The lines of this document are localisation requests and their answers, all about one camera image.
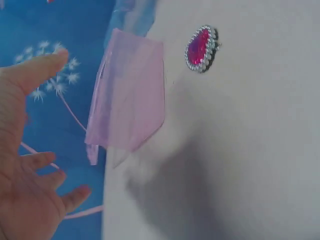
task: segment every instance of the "white fabric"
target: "white fabric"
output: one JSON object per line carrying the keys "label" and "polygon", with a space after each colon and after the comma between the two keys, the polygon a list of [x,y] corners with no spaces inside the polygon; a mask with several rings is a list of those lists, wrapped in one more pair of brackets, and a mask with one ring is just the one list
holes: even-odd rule
{"label": "white fabric", "polygon": [[[166,119],[117,168],[108,151],[105,240],[320,238],[320,2],[162,0]],[[223,44],[193,73],[204,24]]]}

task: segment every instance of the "embellishment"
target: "embellishment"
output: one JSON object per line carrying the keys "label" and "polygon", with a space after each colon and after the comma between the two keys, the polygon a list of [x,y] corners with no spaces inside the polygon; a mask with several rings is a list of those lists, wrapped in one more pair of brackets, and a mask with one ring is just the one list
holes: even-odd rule
{"label": "embellishment", "polygon": [[206,72],[211,67],[220,46],[216,29],[210,25],[200,27],[185,49],[184,58],[187,66],[198,73]]}

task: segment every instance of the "blue fabric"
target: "blue fabric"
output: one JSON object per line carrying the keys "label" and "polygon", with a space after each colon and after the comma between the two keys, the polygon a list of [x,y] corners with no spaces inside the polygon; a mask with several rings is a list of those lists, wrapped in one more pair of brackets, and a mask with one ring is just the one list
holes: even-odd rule
{"label": "blue fabric", "polygon": [[[63,87],[60,90],[65,101],[86,127],[96,74],[104,45],[109,40],[106,30],[115,27],[125,30],[124,22],[119,23],[119,19],[124,19],[128,11],[122,10],[129,6],[132,12],[138,1],[118,0],[115,8],[116,0],[55,0],[50,4],[46,0],[6,0],[5,9],[0,11],[0,66],[12,65],[16,60],[24,61],[37,54],[52,53],[59,43],[69,50],[70,61],[76,58],[79,63],[71,65],[69,62],[70,65],[59,73],[60,79],[53,79],[56,85],[50,89],[51,82],[48,81],[35,92],[41,94],[27,98],[29,124],[23,135],[23,142],[36,151],[56,153],[56,164],[68,175],[58,189],[60,195],[78,185],[90,185],[92,195],[75,213],[103,204],[106,152],[100,150],[98,165],[90,165],[84,143],[85,131],[56,95],[55,88]],[[139,17],[130,30],[139,36],[145,36],[150,29],[156,7],[156,0],[143,1],[147,4],[137,12]],[[74,81],[69,81],[70,74],[78,75]],[[19,153],[29,152],[21,147]],[[47,167],[40,174],[54,170]],[[102,213],[99,212],[62,221],[53,240],[100,240],[101,230]]]}

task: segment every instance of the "fingernail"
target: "fingernail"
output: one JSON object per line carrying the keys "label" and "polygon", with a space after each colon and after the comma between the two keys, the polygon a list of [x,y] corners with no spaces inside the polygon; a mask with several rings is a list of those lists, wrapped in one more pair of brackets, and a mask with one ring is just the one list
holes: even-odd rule
{"label": "fingernail", "polygon": [[57,52],[57,55],[63,56],[63,57],[67,57],[68,56],[68,50],[65,48],[60,48]]}

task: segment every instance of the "palm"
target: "palm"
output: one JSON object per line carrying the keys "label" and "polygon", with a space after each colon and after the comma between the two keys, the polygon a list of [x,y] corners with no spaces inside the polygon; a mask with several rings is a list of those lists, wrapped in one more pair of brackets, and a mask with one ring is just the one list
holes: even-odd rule
{"label": "palm", "polygon": [[66,214],[63,200],[55,192],[65,175],[55,172],[38,176],[34,170],[42,166],[35,163],[45,163],[39,161],[40,158],[53,160],[50,153],[19,157],[2,199],[0,223],[4,235],[10,240],[50,239]]}

